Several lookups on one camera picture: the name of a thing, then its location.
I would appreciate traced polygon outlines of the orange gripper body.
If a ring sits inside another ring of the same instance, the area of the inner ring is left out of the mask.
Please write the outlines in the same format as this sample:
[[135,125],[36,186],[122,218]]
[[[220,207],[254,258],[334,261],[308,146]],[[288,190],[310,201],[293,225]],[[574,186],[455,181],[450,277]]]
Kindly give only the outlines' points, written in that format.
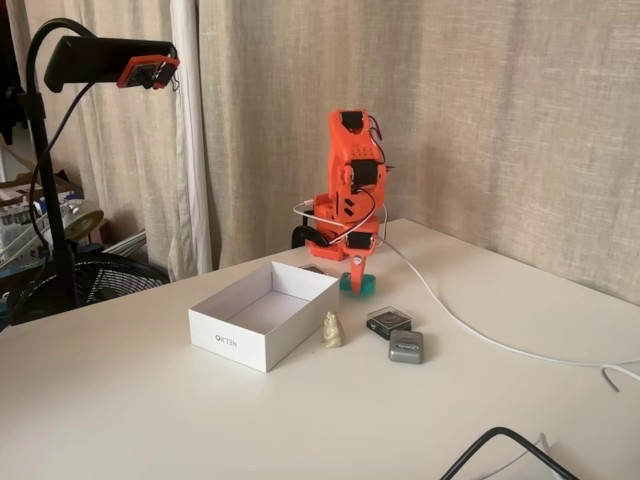
[[344,237],[343,251],[349,257],[367,257],[377,245],[378,235],[375,231],[354,230]]

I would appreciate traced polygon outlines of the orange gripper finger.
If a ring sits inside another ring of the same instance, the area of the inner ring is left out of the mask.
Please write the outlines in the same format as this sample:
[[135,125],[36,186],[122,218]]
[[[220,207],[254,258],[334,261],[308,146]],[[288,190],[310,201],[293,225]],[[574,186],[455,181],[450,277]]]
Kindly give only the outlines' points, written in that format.
[[350,257],[350,285],[353,294],[359,295],[365,278],[366,258],[361,255]]

